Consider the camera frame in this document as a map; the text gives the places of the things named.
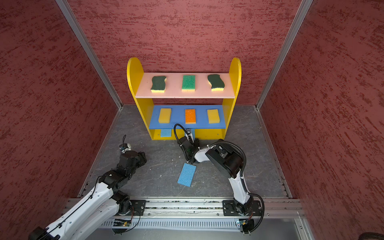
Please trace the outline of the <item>orange sponge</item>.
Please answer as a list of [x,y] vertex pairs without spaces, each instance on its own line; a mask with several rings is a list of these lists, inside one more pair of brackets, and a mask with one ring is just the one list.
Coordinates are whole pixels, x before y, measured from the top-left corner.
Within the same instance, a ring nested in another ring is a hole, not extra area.
[[185,110],[185,123],[187,125],[192,125],[192,124],[197,123],[196,110],[195,109],[186,109]]

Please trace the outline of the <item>yellow sponge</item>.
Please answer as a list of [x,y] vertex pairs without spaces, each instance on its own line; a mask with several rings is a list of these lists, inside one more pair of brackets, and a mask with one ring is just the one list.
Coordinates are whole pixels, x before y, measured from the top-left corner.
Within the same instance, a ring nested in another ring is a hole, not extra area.
[[169,124],[171,121],[171,114],[172,114],[171,108],[161,108],[159,118],[158,118],[159,124]]
[[207,115],[209,124],[219,124],[221,122],[218,109],[207,110]]

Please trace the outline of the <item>bright green rectangular sponge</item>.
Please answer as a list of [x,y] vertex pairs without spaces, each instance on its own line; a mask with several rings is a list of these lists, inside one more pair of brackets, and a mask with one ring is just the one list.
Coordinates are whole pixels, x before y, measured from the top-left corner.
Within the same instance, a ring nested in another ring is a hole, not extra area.
[[194,92],[196,90],[196,76],[183,75],[182,92]]

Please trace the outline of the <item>dark green wavy sponge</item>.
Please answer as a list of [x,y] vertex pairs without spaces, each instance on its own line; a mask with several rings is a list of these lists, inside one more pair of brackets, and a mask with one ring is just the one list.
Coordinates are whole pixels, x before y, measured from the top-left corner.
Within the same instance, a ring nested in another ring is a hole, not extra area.
[[164,93],[166,90],[166,76],[154,76],[152,77],[152,93]]
[[208,75],[208,82],[212,92],[223,91],[225,88],[225,83],[218,74]]

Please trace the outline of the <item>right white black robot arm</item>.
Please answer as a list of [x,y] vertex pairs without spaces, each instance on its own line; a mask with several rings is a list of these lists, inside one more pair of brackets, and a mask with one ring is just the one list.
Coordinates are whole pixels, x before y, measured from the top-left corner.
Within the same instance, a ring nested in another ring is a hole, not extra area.
[[247,162],[244,151],[223,139],[201,147],[199,140],[193,139],[191,132],[185,132],[182,138],[176,138],[176,140],[187,163],[211,162],[222,175],[228,178],[233,190],[237,213],[242,216],[250,214],[253,198],[244,179],[244,168]]

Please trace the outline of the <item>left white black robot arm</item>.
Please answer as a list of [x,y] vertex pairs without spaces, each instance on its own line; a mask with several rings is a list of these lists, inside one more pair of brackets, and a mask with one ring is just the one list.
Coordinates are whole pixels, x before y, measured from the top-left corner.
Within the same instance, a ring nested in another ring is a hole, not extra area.
[[130,196],[120,189],[147,163],[144,152],[126,151],[114,169],[98,177],[95,186],[70,210],[44,229],[37,227],[29,240],[84,240],[109,218],[140,214]]

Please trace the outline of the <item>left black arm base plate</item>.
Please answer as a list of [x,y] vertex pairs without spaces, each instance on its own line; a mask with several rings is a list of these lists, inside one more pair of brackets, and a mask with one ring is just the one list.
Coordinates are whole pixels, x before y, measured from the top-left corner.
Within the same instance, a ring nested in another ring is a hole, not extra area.
[[146,200],[127,200],[120,204],[118,215],[142,216],[146,207]]

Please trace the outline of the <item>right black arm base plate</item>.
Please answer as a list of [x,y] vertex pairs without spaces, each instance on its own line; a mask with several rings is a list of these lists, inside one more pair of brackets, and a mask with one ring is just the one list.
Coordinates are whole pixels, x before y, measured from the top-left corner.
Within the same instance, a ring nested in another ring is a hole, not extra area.
[[262,205],[260,201],[252,201],[251,199],[244,205],[236,200],[224,200],[223,212],[224,216],[261,216]]

